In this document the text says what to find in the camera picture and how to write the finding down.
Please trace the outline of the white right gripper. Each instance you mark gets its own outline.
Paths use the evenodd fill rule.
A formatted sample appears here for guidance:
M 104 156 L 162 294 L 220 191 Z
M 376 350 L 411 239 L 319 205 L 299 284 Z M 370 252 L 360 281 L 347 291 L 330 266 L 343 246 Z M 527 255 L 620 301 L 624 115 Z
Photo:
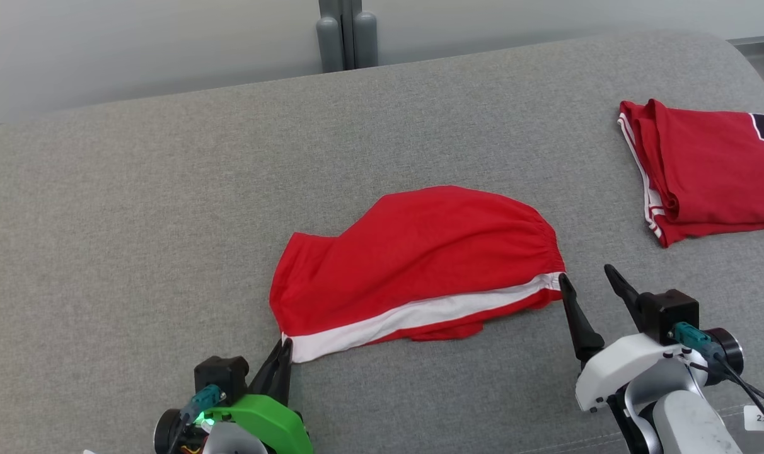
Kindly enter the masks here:
M 613 265 L 605 264 L 604 272 L 637 330 L 644 332 L 640 294 Z M 679 357 L 681 345 L 662 346 L 645 334 L 632 334 L 605 349 L 606 342 L 590 325 L 566 273 L 560 274 L 559 283 L 574 354 L 583 369 L 575 385 L 581 410 L 603 408 L 607 398 L 624 386 L 630 405 L 649 404 L 676 390 L 692 390 L 692 376 Z

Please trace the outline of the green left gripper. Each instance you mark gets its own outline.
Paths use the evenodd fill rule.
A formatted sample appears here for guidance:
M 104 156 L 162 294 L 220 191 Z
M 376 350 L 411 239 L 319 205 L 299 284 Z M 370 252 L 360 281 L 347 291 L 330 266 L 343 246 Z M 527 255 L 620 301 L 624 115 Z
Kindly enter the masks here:
M 292 339 L 276 342 L 248 385 L 249 394 L 209 411 L 214 423 L 204 453 L 313 453 L 303 419 L 287 407 L 292 353 Z

